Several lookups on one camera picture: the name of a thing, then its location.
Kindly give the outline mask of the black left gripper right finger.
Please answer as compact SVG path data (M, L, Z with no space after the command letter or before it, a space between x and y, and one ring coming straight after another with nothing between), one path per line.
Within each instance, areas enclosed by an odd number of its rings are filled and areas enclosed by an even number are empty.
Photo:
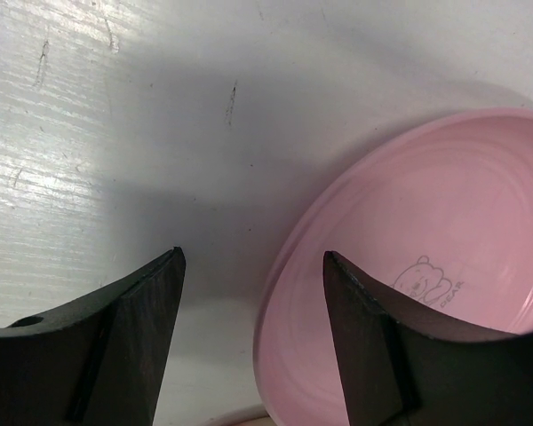
M480 327L329 251L323 286L352 425L533 425L533 332Z

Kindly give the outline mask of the pink plastic plate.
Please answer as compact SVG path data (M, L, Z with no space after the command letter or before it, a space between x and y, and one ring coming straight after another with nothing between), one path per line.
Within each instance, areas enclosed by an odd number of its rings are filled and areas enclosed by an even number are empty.
M299 220L267 278L254 373L279 425L352 425L323 258L480 327L533 332L533 111L455 114L385 143Z

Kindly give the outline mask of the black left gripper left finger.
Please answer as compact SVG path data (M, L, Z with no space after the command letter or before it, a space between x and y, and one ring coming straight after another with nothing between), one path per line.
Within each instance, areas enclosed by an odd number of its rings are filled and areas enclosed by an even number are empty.
M0 327L0 425L150 425L186 271L174 248Z

